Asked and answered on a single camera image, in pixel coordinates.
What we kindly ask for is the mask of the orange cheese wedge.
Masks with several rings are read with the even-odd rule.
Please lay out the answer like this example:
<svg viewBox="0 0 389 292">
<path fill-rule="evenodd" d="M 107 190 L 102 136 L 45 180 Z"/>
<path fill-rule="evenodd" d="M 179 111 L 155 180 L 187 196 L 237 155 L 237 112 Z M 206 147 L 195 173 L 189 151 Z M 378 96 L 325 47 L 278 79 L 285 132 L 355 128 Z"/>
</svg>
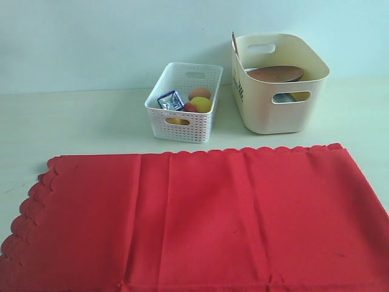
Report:
<svg viewBox="0 0 389 292">
<path fill-rule="evenodd" d="M 166 118 L 166 123 L 173 124 L 173 125 L 189 125 L 190 122 L 186 119 L 179 119 L 179 118 Z"/>
</svg>

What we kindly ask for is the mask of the white perforated plastic basket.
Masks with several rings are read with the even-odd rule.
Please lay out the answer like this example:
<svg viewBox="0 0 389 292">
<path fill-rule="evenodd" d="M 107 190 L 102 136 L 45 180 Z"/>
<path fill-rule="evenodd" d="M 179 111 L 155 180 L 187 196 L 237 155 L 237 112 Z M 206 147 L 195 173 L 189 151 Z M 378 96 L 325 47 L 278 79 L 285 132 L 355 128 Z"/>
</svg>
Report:
<svg viewBox="0 0 389 292">
<path fill-rule="evenodd" d="M 213 118 L 218 104 L 218 92 L 223 67 L 209 64 L 172 62 L 166 65 L 157 83 L 145 101 L 145 108 L 156 138 L 191 143 L 209 140 Z M 188 102 L 188 94 L 195 88 L 207 88 L 212 96 L 212 110 L 208 113 L 192 113 L 161 109 L 157 98 L 170 91 L 177 91 Z M 166 118 L 186 119 L 189 125 L 166 123 Z"/>
</svg>

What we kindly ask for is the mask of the red sausage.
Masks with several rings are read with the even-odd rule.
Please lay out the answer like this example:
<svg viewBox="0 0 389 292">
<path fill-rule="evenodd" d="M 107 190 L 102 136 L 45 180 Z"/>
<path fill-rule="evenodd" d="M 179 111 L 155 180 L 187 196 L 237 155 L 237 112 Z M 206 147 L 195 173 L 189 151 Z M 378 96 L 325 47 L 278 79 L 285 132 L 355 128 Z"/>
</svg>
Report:
<svg viewBox="0 0 389 292">
<path fill-rule="evenodd" d="M 186 103 L 186 104 L 184 105 L 183 110 L 184 110 L 185 112 L 192 112 L 192 113 L 197 113 L 197 112 L 198 112 L 197 108 L 196 108 L 192 103 L 190 103 L 190 102 L 188 102 L 188 103 Z"/>
</svg>

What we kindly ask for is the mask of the red scalloped cloth mat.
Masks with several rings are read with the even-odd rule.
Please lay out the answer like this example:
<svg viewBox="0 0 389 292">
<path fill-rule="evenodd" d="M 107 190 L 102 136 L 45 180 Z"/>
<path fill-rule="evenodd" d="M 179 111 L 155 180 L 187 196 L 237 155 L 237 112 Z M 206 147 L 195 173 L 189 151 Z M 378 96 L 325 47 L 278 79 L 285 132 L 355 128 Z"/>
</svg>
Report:
<svg viewBox="0 0 389 292">
<path fill-rule="evenodd" d="M 340 144 L 47 163 L 2 291 L 387 291 L 388 215 Z"/>
</svg>

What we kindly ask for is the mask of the cream plastic bin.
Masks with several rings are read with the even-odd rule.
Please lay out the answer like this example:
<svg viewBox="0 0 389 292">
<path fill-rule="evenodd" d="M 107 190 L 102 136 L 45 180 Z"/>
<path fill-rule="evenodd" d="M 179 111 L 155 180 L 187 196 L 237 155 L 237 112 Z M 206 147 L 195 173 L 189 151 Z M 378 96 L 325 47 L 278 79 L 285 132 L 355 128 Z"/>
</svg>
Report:
<svg viewBox="0 0 389 292">
<path fill-rule="evenodd" d="M 329 67 L 301 38 L 283 33 L 236 37 L 237 59 L 232 42 L 232 92 L 241 118 L 259 134 L 299 132 L 307 125 L 325 87 Z M 269 83 L 249 77 L 244 69 L 289 65 L 302 68 L 298 82 Z M 278 93 L 290 93 L 291 103 L 274 103 Z"/>
</svg>

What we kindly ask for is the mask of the brown oval plate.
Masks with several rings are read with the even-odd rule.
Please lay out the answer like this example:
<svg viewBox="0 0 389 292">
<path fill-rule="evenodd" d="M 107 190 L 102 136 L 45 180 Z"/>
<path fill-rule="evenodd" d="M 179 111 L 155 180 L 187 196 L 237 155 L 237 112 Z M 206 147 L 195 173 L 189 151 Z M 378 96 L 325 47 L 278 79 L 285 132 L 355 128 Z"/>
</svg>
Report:
<svg viewBox="0 0 389 292">
<path fill-rule="evenodd" d="M 255 80 L 269 83 L 298 82 L 304 75 L 304 70 L 296 66 L 268 66 L 248 72 L 247 75 Z"/>
</svg>

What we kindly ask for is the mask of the yellow lemon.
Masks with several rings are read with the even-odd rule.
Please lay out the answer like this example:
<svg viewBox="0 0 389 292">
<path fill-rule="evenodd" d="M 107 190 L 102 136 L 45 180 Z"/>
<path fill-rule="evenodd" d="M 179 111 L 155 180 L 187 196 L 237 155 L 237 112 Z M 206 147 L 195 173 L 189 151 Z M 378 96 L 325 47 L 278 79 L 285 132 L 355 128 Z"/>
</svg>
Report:
<svg viewBox="0 0 389 292">
<path fill-rule="evenodd" d="M 212 110 L 212 101 L 206 97 L 194 97 L 190 100 L 190 103 L 199 113 L 208 113 Z"/>
</svg>

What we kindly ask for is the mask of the brown egg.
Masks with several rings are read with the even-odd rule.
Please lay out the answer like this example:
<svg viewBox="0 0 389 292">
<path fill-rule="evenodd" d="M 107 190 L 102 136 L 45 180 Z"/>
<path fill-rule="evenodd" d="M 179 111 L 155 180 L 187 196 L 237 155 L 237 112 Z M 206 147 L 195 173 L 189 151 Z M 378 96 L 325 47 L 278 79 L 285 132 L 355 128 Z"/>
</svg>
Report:
<svg viewBox="0 0 389 292">
<path fill-rule="evenodd" d="M 195 97 L 204 97 L 206 99 L 210 99 L 212 93 L 207 88 L 195 88 L 191 90 L 188 94 L 188 99 L 192 100 Z"/>
</svg>

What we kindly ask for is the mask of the wooden chopstick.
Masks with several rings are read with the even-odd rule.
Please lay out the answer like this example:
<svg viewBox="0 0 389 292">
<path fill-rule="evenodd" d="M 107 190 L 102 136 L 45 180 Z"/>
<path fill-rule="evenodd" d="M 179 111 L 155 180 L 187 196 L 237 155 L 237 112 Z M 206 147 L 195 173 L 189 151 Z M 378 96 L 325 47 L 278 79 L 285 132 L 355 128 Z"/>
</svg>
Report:
<svg viewBox="0 0 389 292">
<path fill-rule="evenodd" d="M 234 31 L 232 31 L 232 41 L 233 41 L 233 48 L 234 48 L 236 57 L 237 57 L 237 59 L 239 59 L 239 50 L 238 50 L 238 45 L 236 42 L 236 36 L 235 36 Z"/>
</svg>

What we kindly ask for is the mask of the stainless steel cup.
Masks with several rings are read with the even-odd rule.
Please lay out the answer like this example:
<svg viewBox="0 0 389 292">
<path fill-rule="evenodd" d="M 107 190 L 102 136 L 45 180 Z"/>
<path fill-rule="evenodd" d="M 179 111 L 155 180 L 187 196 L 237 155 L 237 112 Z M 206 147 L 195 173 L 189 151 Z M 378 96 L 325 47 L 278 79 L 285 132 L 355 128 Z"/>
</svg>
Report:
<svg viewBox="0 0 389 292">
<path fill-rule="evenodd" d="M 296 102 L 296 99 L 290 93 L 278 93 L 272 98 L 274 103 L 291 103 Z"/>
</svg>

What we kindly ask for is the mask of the blue white snack packet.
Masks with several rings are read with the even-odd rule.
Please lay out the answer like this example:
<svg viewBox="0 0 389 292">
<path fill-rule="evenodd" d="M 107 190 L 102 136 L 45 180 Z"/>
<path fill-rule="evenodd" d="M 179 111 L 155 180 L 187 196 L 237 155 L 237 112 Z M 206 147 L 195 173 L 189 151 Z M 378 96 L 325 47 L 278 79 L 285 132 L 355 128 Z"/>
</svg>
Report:
<svg viewBox="0 0 389 292">
<path fill-rule="evenodd" d="M 181 96 L 175 90 L 158 97 L 157 102 L 162 110 L 181 111 L 185 105 Z"/>
</svg>

